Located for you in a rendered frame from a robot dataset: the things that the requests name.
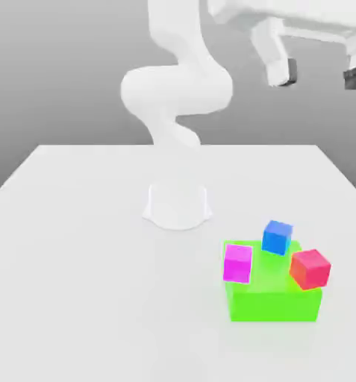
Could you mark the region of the small red cube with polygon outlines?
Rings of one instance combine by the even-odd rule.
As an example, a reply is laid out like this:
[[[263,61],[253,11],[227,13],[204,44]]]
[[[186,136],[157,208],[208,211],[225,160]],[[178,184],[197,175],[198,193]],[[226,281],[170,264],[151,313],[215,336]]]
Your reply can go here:
[[[291,257],[290,276],[303,289],[325,287],[331,263],[316,249],[298,251]]]

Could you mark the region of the small magenta cube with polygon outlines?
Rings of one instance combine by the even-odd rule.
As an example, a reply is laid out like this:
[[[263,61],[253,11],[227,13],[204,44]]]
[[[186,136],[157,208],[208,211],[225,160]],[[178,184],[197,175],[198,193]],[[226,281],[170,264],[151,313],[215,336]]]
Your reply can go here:
[[[247,245],[226,244],[223,260],[223,280],[249,284],[252,273],[253,249]]]

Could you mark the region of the small blue cube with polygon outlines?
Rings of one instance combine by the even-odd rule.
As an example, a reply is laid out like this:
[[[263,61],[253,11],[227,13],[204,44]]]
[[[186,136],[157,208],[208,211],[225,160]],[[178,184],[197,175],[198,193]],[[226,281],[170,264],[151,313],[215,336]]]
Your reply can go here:
[[[284,256],[290,247],[292,233],[292,225],[271,220],[263,231],[261,249]]]

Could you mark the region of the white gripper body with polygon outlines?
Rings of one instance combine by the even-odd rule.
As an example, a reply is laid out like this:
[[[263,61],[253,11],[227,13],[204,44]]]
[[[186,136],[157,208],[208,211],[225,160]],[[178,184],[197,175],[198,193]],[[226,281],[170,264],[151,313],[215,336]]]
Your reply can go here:
[[[268,18],[284,26],[356,37],[356,0],[207,0],[215,21],[250,35]]]

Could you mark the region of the large green box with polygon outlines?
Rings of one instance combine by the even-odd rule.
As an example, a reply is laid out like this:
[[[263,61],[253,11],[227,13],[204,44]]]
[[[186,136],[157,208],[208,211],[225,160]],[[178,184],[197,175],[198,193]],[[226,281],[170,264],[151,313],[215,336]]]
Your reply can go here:
[[[250,283],[224,283],[232,322],[316,321],[322,289],[303,290],[290,276],[292,254],[302,249],[298,241],[291,242],[283,257],[263,251],[259,240],[226,240],[227,245],[253,250]]]

